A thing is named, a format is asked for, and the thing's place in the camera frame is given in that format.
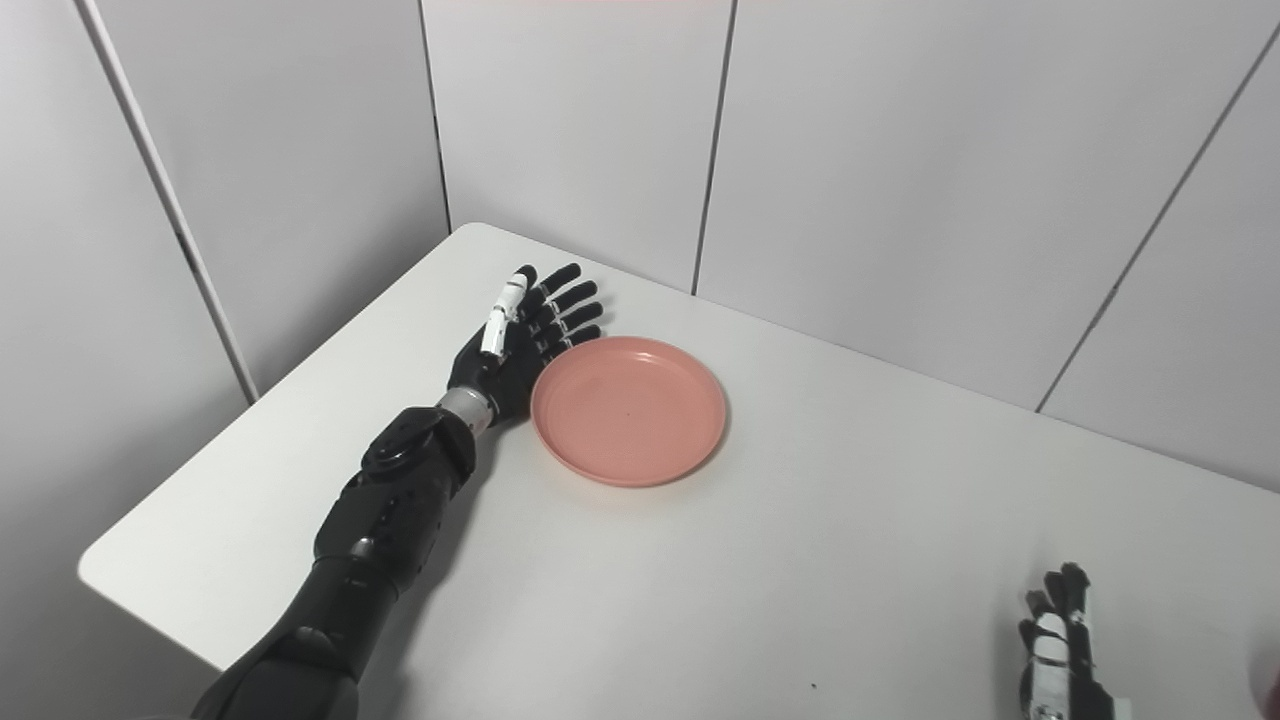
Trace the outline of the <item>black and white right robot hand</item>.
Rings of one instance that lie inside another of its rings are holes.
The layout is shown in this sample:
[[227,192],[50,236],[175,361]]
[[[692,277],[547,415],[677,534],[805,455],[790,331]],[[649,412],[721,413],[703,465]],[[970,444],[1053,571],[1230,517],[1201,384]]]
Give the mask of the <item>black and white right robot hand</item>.
[[1027,662],[1019,682],[1024,719],[1132,719],[1132,702],[1094,676],[1091,579],[1075,562],[1047,571],[1025,594],[1029,618],[1019,633]]

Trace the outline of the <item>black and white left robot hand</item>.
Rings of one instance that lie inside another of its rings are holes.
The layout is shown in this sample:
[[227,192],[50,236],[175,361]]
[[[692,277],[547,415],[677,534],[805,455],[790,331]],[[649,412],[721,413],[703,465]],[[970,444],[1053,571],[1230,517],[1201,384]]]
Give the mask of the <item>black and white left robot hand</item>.
[[541,278],[521,266],[503,284],[485,323],[458,351],[439,406],[474,434],[530,413],[534,386],[568,350],[599,340],[598,286],[577,263]]

